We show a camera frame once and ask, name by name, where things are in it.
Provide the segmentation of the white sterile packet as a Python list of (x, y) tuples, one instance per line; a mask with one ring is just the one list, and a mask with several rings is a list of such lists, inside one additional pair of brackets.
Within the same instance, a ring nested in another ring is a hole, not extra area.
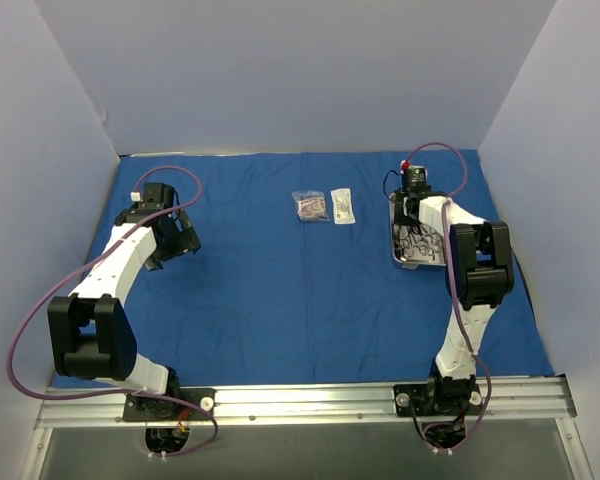
[(339, 188), (330, 192), (336, 225), (352, 225), (356, 222), (352, 194), (349, 188)]

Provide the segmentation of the stainless steel instrument tray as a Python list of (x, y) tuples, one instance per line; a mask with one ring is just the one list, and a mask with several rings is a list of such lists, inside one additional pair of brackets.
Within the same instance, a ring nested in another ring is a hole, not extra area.
[(445, 267), (446, 252), (442, 236), (426, 225), (407, 225), (397, 211), (399, 192), (389, 196), (391, 253), (394, 262), (404, 269), (419, 266)]

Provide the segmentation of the purple printed clear pouch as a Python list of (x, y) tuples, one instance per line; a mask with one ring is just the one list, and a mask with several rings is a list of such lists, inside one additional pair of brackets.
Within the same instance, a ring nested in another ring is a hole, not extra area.
[(326, 197), (320, 191), (294, 191), (292, 194), (296, 214), (303, 222), (328, 221)]

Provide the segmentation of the blue surgical cloth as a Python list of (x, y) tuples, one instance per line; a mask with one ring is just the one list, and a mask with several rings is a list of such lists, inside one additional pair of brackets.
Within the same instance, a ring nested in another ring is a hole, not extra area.
[[(120, 161), (92, 250), (148, 174), (176, 188), (201, 248), (141, 272), (125, 313), (139, 351), (186, 385), (425, 378), (450, 319), (441, 268), (398, 267), (386, 194), (400, 152), (153, 157)], [(356, 222), (334, 223), (349, 188)], [(325, 194), (303, 222), (294, 191)]]

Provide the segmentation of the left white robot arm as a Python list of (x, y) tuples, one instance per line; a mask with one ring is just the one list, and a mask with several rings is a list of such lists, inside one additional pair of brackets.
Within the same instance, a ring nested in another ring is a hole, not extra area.
[(116, 217), (103, 258), (67, 296), (48, 304), (47, 317), (56, 372), (147, 393), (145, 405), (159, 419), (182, 405), (175, 371), (138, 350), (124, 310), (142, 269), (160, 270), (201, 247), (178, 194), (164, 183), (147, 183), (131, 194), (132, 204)]

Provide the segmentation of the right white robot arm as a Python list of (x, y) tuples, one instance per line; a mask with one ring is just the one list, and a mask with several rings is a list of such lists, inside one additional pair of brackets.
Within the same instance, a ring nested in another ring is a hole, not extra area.
[(427, 183), (427, 171), (404, 161), (401, 187), (389, 197), (394, 259), (408, 268), (446, 268), (452, 306), (424, 400), (435, 412), (474, 389), (476, 356), (495, 310), (514, 286), (509, 228), (470, 213)]

